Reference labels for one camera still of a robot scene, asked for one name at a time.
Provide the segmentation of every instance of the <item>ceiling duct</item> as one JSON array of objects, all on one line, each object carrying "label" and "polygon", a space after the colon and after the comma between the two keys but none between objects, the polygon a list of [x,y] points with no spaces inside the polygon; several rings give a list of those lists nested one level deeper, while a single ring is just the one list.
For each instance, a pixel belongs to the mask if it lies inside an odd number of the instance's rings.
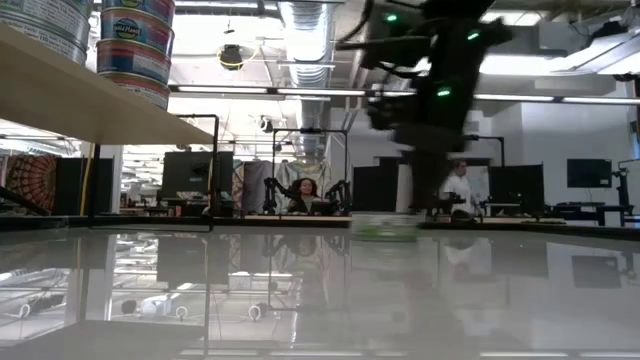
[{"label": "ceiling duct", "polygon": [[[308,63],[289,67],[292,85],[299,88],[327,87],[329,69],[314,63],[330,59],[333,6],[315,2],[284,2],[279,6],[286,27],[288,60]],[[323,106],[322,101],[301,100],[296,111],[298,126],[319,128]],[[305,156],[317,155],[317,143],[317,137],[301,135]]]}]

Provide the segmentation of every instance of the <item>stack of cans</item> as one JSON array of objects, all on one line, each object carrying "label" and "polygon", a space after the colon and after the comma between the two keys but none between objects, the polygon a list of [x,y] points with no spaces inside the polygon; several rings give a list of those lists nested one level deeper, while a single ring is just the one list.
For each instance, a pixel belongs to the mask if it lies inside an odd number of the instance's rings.
[{"label": "stack of cans", "polygon": [[84,65],[93,0],[0,0],[0,23]]},{"label": "stack of cans", "polygon": [[98,74],[163,110],[169,105],[174,11],[173,0],[102,1]]}]

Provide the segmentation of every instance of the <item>man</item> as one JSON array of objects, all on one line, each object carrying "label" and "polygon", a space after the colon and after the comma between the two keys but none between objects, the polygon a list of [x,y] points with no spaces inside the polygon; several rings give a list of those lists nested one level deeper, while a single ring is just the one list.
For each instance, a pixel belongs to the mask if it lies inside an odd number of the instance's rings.
[{"label": "man", "polygon": [[471,220],[475,215],[475,199],[471,193],[471,185],[467,179],[467,163],[462,160],[454,161],[453,172],[445,181],[442,192],[455,193],[464,200],[462,204],[453,204],[451,218],[455,220]]}]

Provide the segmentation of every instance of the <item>white shirt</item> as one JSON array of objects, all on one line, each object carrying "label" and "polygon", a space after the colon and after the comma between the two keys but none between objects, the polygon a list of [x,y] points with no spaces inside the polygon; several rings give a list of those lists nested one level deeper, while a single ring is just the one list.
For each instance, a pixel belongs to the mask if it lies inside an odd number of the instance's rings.
[{"label": "white shirt", "polygon": [[465,200],[464,204],[454,204],[451,211],[462,210],[469,214],[475,214],[475,208],[472,205],[471,185],[466,176],[451,175],[442,186],[442,192],[454,192]]}]

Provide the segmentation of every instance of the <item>glossy table surface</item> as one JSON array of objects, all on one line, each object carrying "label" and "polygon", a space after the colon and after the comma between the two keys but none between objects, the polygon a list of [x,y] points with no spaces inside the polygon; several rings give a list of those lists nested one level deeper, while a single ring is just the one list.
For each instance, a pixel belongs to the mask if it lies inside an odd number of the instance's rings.
[{"label": "glossy table surface", "polygon": [[[185,231],[2,233],[0,359],[83,318],[199,327],[199,339],[170,359],[640,358],[640,243],[526,232],[423,231],[415,243],[369,243],[352,241],[349,229]],[[108,341],[90,334],[57,341]]]}]

